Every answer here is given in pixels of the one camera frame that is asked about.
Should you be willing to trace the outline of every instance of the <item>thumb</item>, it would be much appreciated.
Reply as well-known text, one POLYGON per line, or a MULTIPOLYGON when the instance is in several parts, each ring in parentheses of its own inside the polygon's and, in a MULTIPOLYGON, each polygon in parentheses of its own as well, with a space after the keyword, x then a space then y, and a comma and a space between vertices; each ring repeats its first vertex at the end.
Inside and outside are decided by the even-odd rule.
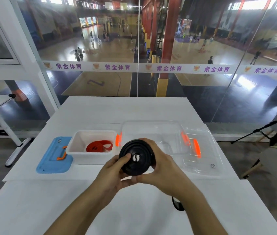
POLYGON ((155 175, 153 173, 133 176, 131 180, 135 183, 150 184, 153 186, 155 185, 155 175))
POLYGON ((130 160, 130 158, 131 154, 128 153, 124 157, 119 158, 113 166, 116 167, 118 170, 121 170, 121 167, 123 167, 123 165, 127 163, 130 160))

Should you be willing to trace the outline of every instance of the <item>red rolled resistance band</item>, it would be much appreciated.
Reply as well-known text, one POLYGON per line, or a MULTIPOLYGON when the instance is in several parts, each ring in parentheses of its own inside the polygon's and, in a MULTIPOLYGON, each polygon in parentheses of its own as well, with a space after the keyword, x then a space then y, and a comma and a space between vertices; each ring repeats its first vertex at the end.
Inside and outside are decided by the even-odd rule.
POLYGON ((100 140, 100 141, 95 141, 90 143, 87 147, 86 147, 86 152, 87 153, 104 153, 106 150, 111 151, 111 149, 113 148, 113 143, 110 142, 109 140, 100 140))

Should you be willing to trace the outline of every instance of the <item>person's right hand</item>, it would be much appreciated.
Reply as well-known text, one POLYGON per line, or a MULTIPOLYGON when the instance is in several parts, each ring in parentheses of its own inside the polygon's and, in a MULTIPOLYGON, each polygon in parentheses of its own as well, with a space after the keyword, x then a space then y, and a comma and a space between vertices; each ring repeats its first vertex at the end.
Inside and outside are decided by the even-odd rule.
POLYGON ((152 173, 133 176, 132 181, 156 186, 165 194, 181 200, 184 190, 193 183, 174 162, 173 158, 165 154, 153 140, 148 138, 140 138, 140 140, 151 146, 155 154, 156 166, 152 173))

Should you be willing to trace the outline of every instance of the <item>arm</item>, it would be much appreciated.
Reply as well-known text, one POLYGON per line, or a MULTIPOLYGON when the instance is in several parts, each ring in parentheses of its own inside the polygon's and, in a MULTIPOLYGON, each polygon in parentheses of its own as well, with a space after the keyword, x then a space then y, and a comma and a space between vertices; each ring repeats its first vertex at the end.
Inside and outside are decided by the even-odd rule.
POLYGON ((66 210, 54 221, 44 235, 85 235, 97 216, 114 198, 116 193, 135 184, 121 171, 131 155, 118 160, 118 155, 110 159, 101 169, 94 182, 77 197, 66 210))
POLYGON ((227 234, 204 195, 183 173, 172 157, 162 152, 154 141, 147 138, 140 139, 151 146, 155 154, 156 166, 152 173, 132 177, 133 183, 154 185, 165 194, 177 198, 187 213, 195 235, 227 234))

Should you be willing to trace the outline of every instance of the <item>forearm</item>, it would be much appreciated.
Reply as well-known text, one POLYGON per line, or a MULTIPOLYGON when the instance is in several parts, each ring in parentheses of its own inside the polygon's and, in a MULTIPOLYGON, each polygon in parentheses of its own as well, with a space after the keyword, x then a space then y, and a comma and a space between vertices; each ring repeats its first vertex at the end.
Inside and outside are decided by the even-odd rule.
POLYGON ((180 199, 195 235, 227 234, 201 191, 190 182, 180 199))
POLYGON ((87 229, 100 212, 98 198, 86 189, 54 221, 44 235, 85 235, 87 229))

